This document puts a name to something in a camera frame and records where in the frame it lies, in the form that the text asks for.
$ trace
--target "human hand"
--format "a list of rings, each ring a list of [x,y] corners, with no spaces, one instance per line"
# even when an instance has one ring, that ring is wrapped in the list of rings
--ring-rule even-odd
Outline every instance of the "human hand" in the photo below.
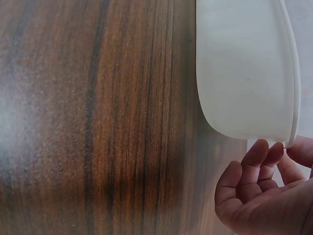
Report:
[[[258,140],[217,184],[219,219],[238,235],[313,235],[313,179],[306,180],[295,162],[313,168],[313,139],[298,137],[287,154],[281,143],[269,149]],[[276,165],[281,188],[272,180]]]

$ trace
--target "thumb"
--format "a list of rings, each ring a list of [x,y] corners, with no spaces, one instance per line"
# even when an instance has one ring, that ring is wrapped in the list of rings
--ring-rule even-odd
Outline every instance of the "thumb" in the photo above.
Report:
[[[313,139],[297,136],[294,145],[287,149],[287,154],[295,162],[308,168],[312,168]]]

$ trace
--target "white plastic container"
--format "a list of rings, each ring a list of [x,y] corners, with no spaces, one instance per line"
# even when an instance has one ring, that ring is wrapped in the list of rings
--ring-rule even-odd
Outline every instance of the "white plastic container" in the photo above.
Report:
[[[287,6],[294,8],[306,2],[312,8],[310,1],[287,0]],[[299,11],[294,11],[292,19],[302,27],[304,23],[296,20],[297,14]],[[307,24],[312,26],[312,18]],[[313,35],[312,27],[306,30]],[[301,47],[311,37],[307,32],[305,36],[296,37]],[[307,57],[300,60],[301,68],[310,64],[304,61],[312,59],[313,53],[307,54],[306,50],[299,50]],[[299,128],[305,136],[311,135],[313,73],[307,69],[303,77],[306,99],[300,106],[298,58],[283,0],[197,1],[198,91],[203,113],[218,132],[291,146],[300,119]]]

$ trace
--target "wood grain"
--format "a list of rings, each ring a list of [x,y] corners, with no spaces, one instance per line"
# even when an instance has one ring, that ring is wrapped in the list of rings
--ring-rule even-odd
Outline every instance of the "wood grain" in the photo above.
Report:
[[[0,234],[231,234],[246,142],[203,117],[195,4],[0,1]]]

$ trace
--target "fingertip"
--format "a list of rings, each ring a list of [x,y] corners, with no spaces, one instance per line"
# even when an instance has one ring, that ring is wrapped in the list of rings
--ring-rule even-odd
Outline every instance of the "fingertip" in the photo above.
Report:
[[[284,145],[280,142],[274,144],[271,149],[277,151],[277,154],[281,154],[283,155],[284,154]]]
[[[268,142],[264,139],[259,139],[255,142],[254,146],[258,146],[259,148],[268,148]]]

